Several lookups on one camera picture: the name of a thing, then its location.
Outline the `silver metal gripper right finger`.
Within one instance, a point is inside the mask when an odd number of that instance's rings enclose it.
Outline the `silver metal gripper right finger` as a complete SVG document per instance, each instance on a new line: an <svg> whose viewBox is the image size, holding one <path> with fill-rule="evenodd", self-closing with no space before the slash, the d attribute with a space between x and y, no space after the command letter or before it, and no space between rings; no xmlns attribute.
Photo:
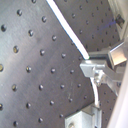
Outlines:
<svg viewBox="0 0 128 128"><path fill-rule="evenodd" d="M80 68L85 77L94 79L97 86L107 83L113 87L116 82L123 79L123 71L116 69L116 66L128 59L127 51L128 41L121 41L114 47L90 52L90 58L83 60Z"/></svg>

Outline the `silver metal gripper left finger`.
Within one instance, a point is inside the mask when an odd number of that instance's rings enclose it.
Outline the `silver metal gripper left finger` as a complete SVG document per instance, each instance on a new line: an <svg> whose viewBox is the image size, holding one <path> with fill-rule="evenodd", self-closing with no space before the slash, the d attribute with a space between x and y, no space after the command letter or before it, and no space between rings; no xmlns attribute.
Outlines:
<svg viewBox="0 0 128 128"><path fill-rule="evenodd" d="M101 128L102 110L89 105L65 118L65 128Z"/></svg>

